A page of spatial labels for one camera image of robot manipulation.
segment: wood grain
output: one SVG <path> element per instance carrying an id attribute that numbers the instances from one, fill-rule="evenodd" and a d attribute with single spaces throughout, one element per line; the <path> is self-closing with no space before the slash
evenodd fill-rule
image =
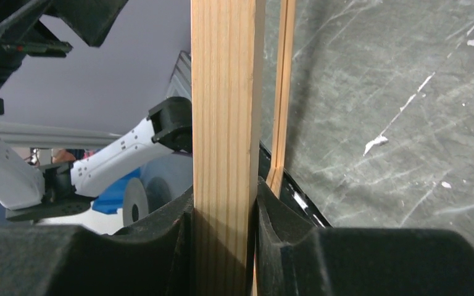
<path id="1" fill-rule="evenodd" d="M 191 1 L 198 295 L 251 289 L 264 14 L 265 0 Z"/>
<path id="2" fill-rule="evenodd" d="M 293 54 L 296 0 L 282 0 L 277 52 L 275 108 L 273 110 L 272 164 L 266 183 L 278 197 L 285 168 L 286 130 L 288 128 L 289 86 Z"/>

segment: scratched surface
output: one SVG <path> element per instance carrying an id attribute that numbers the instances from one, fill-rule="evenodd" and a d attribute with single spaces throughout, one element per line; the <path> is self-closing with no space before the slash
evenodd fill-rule
<path id="1" fill-rule="evenodd" d="M 279 10 L 268 0 L 268 147 Z M 333 225 L 474 245 L 473 0 L 298 0 L 291 86 L 286 167 Z"/>

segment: robotic arm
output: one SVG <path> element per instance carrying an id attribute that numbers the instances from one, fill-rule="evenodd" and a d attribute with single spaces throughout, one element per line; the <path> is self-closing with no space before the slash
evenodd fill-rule
<path id="1" fill-rule="evenodd" d="M 11 221 L 74 215 L 113 182 L 142 164 L 173 153 L 191 153 L 191 102 L 171 97 L 103 150 L 74 163 L 26 164 L 0 139 L 0 203 Z"/>

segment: blue object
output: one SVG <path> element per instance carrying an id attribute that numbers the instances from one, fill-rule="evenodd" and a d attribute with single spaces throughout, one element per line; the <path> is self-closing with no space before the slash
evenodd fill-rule
<path id="1" fill-rule="evenodd" d="M 128 182 L 132 178 L 139 178 L 140 176 L 141 170 L 137 169 L 117 180 L 93 202 L 92 210 L 106 215 L 117 214 L 117 209 L 122 208 L 124 191 Z"/>

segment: white paint chip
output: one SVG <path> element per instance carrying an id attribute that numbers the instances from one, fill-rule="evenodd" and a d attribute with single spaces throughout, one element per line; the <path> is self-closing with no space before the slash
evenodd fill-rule
<path id="1" fill-rule="evenodd" d="M 442 187 L 444 187 L 444 188 L 451 189 L 451 184 L 449 184 L 448 182 L 442 182 L 441 185 L 442 185 Z"/>
<path id="2" fill-rule="evenodd" d="M 366 144 L 364 147 L 364 154 L 362 156 L 366 156 L 368 152 L 373 148 L 373 146 L 381 146 L 389 142 L 388 138 L 384 137 L 382 134 L 378 135 L 377 138 L 371 140 Z"/>

